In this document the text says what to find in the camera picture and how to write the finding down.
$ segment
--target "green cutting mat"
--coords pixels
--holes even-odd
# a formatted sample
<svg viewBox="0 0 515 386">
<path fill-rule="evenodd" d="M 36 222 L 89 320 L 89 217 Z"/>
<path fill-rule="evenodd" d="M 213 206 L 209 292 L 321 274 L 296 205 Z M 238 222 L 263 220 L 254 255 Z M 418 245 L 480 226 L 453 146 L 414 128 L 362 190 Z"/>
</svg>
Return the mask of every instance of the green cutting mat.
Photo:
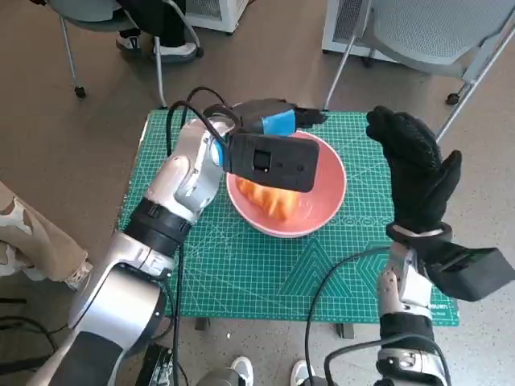
<svg viewBox="0 0 515 386">
<path fill-rule="evenodd" d="M 138 150 L 122 209 L 124 228 L 166 157 L 166 111 L 153 111 Z M 174 143 L 179 115 L 173 122 Z M 329 113 L 309 130 L 340 155 L 348 176 L 339 213 L 312 235 L 284 240 L 251 228 L 231 204 L 225 181 L 190 232 L 183 277 L 183 315 L 218 318 L 306 320 L 325 273 L 344 257 L 389 244 L 392 219 L 389 169 L 381 147 L 365 135 L 363 113 Z M 316 308 L 326 322 L 377 322 L 376 280 L 387 253 L 365 257 L 340 269 Z M 435 324 L 457 326 L 456 302 L 433 293 Z"/>
</svg>

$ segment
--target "floor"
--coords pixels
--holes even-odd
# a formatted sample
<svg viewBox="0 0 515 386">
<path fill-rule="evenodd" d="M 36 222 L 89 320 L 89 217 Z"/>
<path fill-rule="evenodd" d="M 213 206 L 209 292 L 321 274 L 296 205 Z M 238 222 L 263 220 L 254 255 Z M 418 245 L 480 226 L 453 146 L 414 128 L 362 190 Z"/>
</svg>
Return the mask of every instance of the floor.
<svg viewBox="0 0 515 386">
<path fill-rule="evenodd" d="M 205 56 L 166 68 L 169 101 L 204 84 L 229 101 L 285 97 L 301 105 L 322 104 L 339 61 L 323 55 L 320 43 L 325 7 L 311 0 L 258 0 L 228 37 L 199 31 Z M 0 179 L 32 206 L 102 257 L 117 218 L 147 113 L 158 105 L 150 60 L 126 60 L 114 36 L 70 28 L 76 63 L 89 97 L 78 101 L 69 74 L 57 17 L 28 1 L 0 3 Z M 486 77 L 451 132 L 443 152 L 463 151 L 463 177 L 447 210 L 458 242 L 498 246 L 515 264 L 515 44 Z M 405 110 L 438 127 L 449 108 L 443 103 L 459 82 L 424 75 L 396 64 L 365 69 L 351 58 L 332 102 L 338 110 L 367 111 L 378 104 Z M 56 283 L 3 278 L 2 294 L 29 299 L 24 307 L 2 307 L 47 326 L 66 320 L 71 291 Z M 512 384 L 515 285 L 478 304 L 460 305 L 462 326 L 436 331 L 455 385 Z M 253 361 L 255 384 L 286 385 L 291 366 L 303 357 L 303 323 L 216 320 L 200 334 L 184 320 L 181 362 L 191 384 L 208 369 L 236 355 Z M 356 326 L 356 341 L 376 339 L 377 326 Z M 58 335 L 62 339 L 66 334 Z M 42 355 L 44 342 L 0 335 L 2 360 Z M 312 357 L 322 372 L 324 356 L 347 342 L 328 324 L 313 330 Z M 136 357 L 124 364 L 118 384 L 132 384 Z M 373 384 L 375 351 L 350 355 L 334 365 L 340 386 Z M 0 384 L 24 384 L 30 373 L 0 377 Z"/>
</svg>

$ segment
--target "beige pants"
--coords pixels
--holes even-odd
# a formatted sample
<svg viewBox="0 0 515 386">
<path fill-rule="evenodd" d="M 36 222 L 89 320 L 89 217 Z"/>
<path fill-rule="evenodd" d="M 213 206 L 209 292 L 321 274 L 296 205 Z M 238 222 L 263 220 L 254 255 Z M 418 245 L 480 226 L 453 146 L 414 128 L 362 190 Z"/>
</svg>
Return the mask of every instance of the beige pants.
<svg viewBox="0 0 515 386">
<path fill-rule="evenodd" d="M 87 252 L 0 182 L 0 276 L 23 269 L 73 285 L 91 268 Z"/>
</svg>

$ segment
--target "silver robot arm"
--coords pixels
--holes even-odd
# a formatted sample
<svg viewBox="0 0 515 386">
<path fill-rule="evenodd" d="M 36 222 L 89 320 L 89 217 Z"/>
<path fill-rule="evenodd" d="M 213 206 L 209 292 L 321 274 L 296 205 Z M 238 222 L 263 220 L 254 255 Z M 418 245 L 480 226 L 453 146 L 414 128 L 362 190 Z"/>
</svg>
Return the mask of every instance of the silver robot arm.
<svg viewBox="0 0 515 386">
<path fill-rule="evenodd" d="M 433 284 L 421 270 L 414 249 L 392 244 L 389 261 L 377 281 L 382 339 L 416 333 L 434 340 L 430 308 Z M 376 386 L 447 386 L 439 356 L 419 341 L 405 339 L 382 347 L 376 367 L 383 375 Z"/>
<path fill-rule="evenodd" d="M 225 117 L 209 118 L 225 135 Z M 179 134 L 124 232 L 113 234 L 105 258 L 73 300 L 72 333 L 29 386 L 113 384 L 123 357 L 154 334 L 166 296 L 158 279 L 171 275 L 174 251 L 214 199 L 224 173 L 214 139 L 198 120 Z"/>
</svg>

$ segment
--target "gray chair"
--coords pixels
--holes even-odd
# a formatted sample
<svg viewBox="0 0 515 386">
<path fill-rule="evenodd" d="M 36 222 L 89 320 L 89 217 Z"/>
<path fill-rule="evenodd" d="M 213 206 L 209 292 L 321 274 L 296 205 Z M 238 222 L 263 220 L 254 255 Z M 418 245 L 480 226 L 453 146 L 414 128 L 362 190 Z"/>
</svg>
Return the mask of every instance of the gray chair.
<svg viewBox="0 0 515 386">
<path fill-rule="evenodd" d="M 200 41 L 192 26 L 187 22 L 184 17 L 183 12 L 180 8 L 173 2 L 172 0 L 163 0 L 165 3 L 172 6 L 180 18 L 183 20 L 184 25 L 186 26 L 189 34 L 192 36 L 195 45 L 197 47 L 196 56 L 202 57 L 204 54 L 204 50 L 200 46 Z M 64 44 L 66 45 L 66 52 L 68 53 L 68 62 L 70 64 L 70 71 L 72 73 L 72 81 L 73 87 L 75 89 L 75 94 L 80 99 L 86 97 L 86 91 L 84 87 L 80 84 L 80 81 L 77 78 L 76 67 L 73 62 L 72 49 L 70 46 L 70 39 L 68 37 L 68 26 L 67 23 L 71 23 L 79 28 L 95 31 L 95 32 L 119 32 L 124 30 L 129 30 L 130 28 L 137 27 L 136 23 L 127 13 L 118 14 L 115 17 L 112 17 L 108 20 L 102 21 L 88 21 L 91 19 L 91 15 L 95 16 L 104 15 L 106 12 L 109 12 L 109 15 L 113 14 L 113 10 L 116 6 L 115 2 L 109 2 L 105 0 L 95 0 L 94 2 L 85 2 L 84 0 L 80 0 L 78 4 L 83 4 L 83 7 L 77 7 L 74 5 L 74 2 L 70 2 L 70 0 L 48 0 L 48 5 L 59 14 L 61 29 L 63 31 L 64 36 Z M 159 37 L 154 37 L 154 44 L 156 46 L 156 72 L 158 77 L 158 91 L 159 91 L 159 101 L 161 102 L 162 107 L 167 107 L 167 101 L 164 97 L 163 91 L 163 68 L 161 61 L 161 51 L 159 50 Z"/>
<path fill-rule="evenodd" d="M 455 107 L 439 140 L 513 37 L 514 15 L 515 0 L 363 0 L 324 109 L 359 39 L 371 56 L 378 50 L 416 70 L 463 81 L 447 98 Z"/>
</svg>

